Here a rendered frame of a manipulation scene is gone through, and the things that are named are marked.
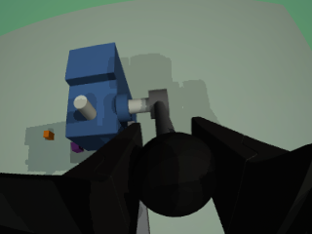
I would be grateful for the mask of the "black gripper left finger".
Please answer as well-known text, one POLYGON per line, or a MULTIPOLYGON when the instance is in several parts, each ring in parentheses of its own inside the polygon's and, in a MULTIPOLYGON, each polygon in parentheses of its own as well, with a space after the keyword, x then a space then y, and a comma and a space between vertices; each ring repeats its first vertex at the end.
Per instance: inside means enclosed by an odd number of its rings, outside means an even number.
POLYGON ((137 234, 133 163, 143 148, 130 124, 65 175, 0 173, 0 225, 35 234, 137 234))

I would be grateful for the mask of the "purple block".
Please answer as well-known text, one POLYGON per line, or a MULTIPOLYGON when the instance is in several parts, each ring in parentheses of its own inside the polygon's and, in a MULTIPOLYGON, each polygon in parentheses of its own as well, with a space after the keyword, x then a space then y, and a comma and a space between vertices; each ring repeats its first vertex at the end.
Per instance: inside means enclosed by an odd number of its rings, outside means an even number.
POLYGON ((73 143, 70 143, 70 147, 71 147, 71 151, 83 152, 83 148, 81 147, 81 145, 75 144, 74 141, 73 143))

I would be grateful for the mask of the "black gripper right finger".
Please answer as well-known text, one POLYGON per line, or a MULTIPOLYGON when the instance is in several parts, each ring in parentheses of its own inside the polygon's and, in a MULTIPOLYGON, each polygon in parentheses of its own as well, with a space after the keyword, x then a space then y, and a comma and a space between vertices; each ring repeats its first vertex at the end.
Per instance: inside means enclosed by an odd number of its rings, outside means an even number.
POLYGON ((223 233, 285 234, 312 188, 312 144, 286 151, 202 117, 191 118, 191 134, 217 160, 223 233))

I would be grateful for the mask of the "small orange block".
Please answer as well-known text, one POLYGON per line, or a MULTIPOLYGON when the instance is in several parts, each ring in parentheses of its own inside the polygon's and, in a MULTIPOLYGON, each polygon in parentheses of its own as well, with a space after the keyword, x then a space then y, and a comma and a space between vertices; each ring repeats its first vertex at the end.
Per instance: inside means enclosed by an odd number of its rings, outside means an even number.
POLYGON ((44 130, 43 137, 45 137, 47 140, 55 139, 55 134, 51 133, 50 130, 44 130))

